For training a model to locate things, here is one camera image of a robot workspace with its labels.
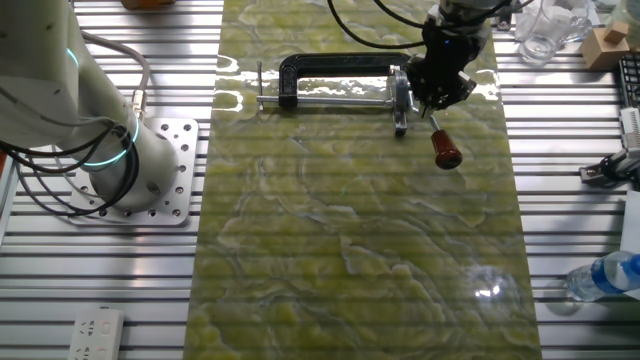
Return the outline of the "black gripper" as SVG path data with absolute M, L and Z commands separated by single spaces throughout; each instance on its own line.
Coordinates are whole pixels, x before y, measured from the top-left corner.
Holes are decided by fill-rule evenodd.
M 411 90 L 424 116 L 470 96 L 477 83 L 464 70 L 484 49 L 488 37 L 485 20 L 439 24 L 438 19 L 429 18 L 424 23 L 426 53 L 413 55 L 406 65 Z

